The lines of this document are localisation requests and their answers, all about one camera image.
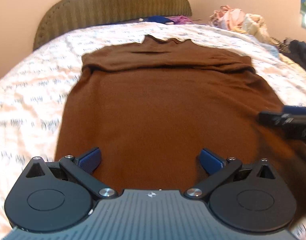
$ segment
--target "purple cloth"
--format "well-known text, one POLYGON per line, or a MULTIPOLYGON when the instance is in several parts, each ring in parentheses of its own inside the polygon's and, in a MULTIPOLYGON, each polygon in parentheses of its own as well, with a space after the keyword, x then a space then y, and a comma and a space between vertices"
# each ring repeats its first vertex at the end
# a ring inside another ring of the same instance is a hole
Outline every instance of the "purple cloth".
POLYGON ((183 15, 168 17, 170 20, 174 21, 174 24, 190 24, 193 23, 188 17, 183 15))

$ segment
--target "bed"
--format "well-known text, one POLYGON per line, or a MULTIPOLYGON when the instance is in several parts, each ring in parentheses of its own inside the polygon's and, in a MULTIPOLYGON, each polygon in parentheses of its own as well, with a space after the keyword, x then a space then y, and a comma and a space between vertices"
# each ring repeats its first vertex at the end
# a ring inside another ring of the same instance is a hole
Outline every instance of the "bed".
POLYGON ((306 106, 306 72, 281 62, 251 37, 207 25, 115 24, 153 15, 191 15, 191 8, 187 0, 62 0, 45 14, 35 51, 0 80, 0 239, 11 230, 5 198, 25 165, 34 156, 54 160, 65 100, 85 53, 141 43, 147 34, 191 39, 250 56, 282 102, 306 106))

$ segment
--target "white patterned bedsheet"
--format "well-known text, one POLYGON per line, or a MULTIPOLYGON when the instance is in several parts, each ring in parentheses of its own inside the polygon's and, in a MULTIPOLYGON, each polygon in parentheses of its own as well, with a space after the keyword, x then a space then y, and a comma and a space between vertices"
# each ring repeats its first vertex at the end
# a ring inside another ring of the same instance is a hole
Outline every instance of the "white patterned bedsheet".
POLYGON ((290 105, 306 106, 306 72, 269 54, 245 35, 204 25, 136 23, 96 26, 64 34, 33 52, 0 80, 0 239, 11 227, 3 205, 34 156, 54 158, 66 97, 78 81, 81 55, 104 46, 159 39, 192 39, 252 58, 253 66, 290 105))

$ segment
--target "metal screw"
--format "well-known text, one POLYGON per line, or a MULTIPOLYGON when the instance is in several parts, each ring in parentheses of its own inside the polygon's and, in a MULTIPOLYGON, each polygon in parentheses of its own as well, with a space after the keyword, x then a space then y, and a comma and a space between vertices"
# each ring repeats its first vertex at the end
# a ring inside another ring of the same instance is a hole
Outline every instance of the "metal screw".
POLYGON ((199 188, 190 188, 186 191, 186 193, 191 197, 199 197, 202 195, 202 190, 199 188))
POLYGON ((292 122, 294 118, 288 118, 287 120, 285 120, 284 123, 289 123, 289 122, 292 122))
POLYGON ((103 188, 99 191, 99 194, 103 197, 110 197, 115 194, 115 190, 112 188, 103 188))

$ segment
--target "green upholstered headboard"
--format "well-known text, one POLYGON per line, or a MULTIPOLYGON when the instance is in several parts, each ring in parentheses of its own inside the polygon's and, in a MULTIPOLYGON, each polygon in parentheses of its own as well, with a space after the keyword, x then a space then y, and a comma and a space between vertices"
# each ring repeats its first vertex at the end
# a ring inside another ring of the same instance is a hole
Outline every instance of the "green upholstered headboard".
POLYGON ((62 0, 41 20, 33 49, 69 31, 154 15, 192 15, 188 0, 62 0))

